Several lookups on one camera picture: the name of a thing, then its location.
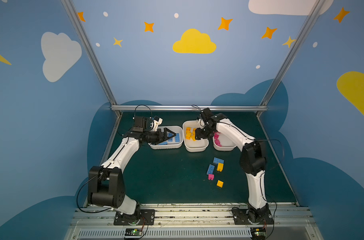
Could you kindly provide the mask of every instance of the yellow cloud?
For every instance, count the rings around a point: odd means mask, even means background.
[[[364,115],[364,73],[348,72],[337,82],[340,93]]]
[[[193,28],[184,32],[181,40],[173,45],[176,53],[212,53],[216,48],[209,35]]]

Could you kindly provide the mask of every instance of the cloud decal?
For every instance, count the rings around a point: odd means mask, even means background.
[[[184,32],[181,40],[173,45],[176,53],[212,53],[216,48],[209,35],[193,28]]]
[[[316,0],[250,0],[249,9],[256,14],[309,15]],[[320,13],[331,6],[333,0],[326,0]]]
[[[364,115],[364,73],[348,72],[337,82],[340,93]]]
[[[82,55],[81,45],[64,33],[44,33],[41,49],[46,59],[42,70],[46,79],[52,83],[58,81]]]

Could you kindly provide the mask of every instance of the orange star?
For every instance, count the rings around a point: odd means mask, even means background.
[[[266,33],[261,37],[261,38],[270,38],[273,36],[273,33],[275,32],[276,29],[270,29],[269,27],[266,28]]]
[[[80,17],[81,21],[86,22],[85,19],[84,19],[84,12],[78,13],[78,16]]]
[[[232,21],[232,19],[226,20],[224,18],[222,18],[222,22],[221,25],[219,26],[218,30],[220,29],[226,29],[227,31],[229,30],[229,24]]]
[[[345,11],[345,9],[344,8],[342,8],[341,9],[341,11],[339,12],[339,14],[336,16],[336,17],[334,17],[334,20],[338,20],[339,21],[339,23],[340,22],[342,22],[342,19],[348,14],[348,13],[350,13],[350,12],[348,12],[348,11]]]
[[[154,23],[145,22],[145,31],[151,31],[153,33],[153,25]]]

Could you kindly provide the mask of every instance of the robotic arm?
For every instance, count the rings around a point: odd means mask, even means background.
[[[265,197],[265,145],[240,130],[224,114],[213,115],[209,108],[201,111],[198,122],[202,127],[195,130],[197,140],[211,137],[218,131],[237,145],[242,152],[240,165],[246,173],[249,188],[248,220],[252,224],[257,224],[268,218],[271,213]]]
[[[151,129],[146,130],[151,122]],[[159,117],[134,117],[133,127],[124,134],[117,150],[101,166],[94,166],[89,171],[88,202],[97,206],[110,206],[129,223],[135,225],[140,220],[139,203],[125,194],[122,173],[133,154],[142,143],[159,144],[175,137],[175,132],[164,128],[158,129],[162,123]]]

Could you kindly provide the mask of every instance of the metal beam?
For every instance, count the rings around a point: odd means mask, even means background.
[[[266,106],[267,103],[269,103],[271,97],[273,96],[275,90],[277,89],[278,85],[282,81],[284,75],[286,74],[287,70],[289,69],[292,61],[294,60],[295,56],[297,55],[298,51],[300,50],[300,47],[304,43],[305,39],[309,35],[309,32],[311,31],[312,27],[314,26],[315,22],[317,21],[319,15],[320,15],[320,9],[323,6],[325,0],[317,0],[312,7],[309,15],[306,18],[306,21],[304,22],[302,28],[300,29],[296,40],[294,42],[294,45],[290,48],[289,53],[287,54],[286,58],[283,61],[282,66],[280,66],[280,69],[278,73],[276,74],[274,80],[272,81],[269,89],[267,90],[265,96],[263,97],[261,101],[261,106]]]
[[[112,105],[114,111],[134,111],[137,105]],[[152,111],[198,111],[197,108],[191,105],[148,105]],[[267,106],[212,106],[199,105],[201,109],[210,108],[212,111],[227,111],[227,112],[247,112],[247,111],[266,111]],[[138,106],[137,111],[149,111],[145,106]]]
[[[61,0],[61,2],[64,5],[67,15],[69,16],[70,21],[72,22],[74,29],[81,40],[82,45],[84,46],[85,52],[88,55],[90,62],[93,65],[94,71],[97,74],[97,77],[102,84],[103,90],[105,91],[110,103],[112,105],[116,105],[117,102],[114,98],[110,85],[106,79],[106,76],[102,71],[101,65],[97,60],[97,56],[93,51],[89,38],[85,32],[84,27],[82,26],[81,20],[78,17],[77,10],[75,9],[72,0]]]

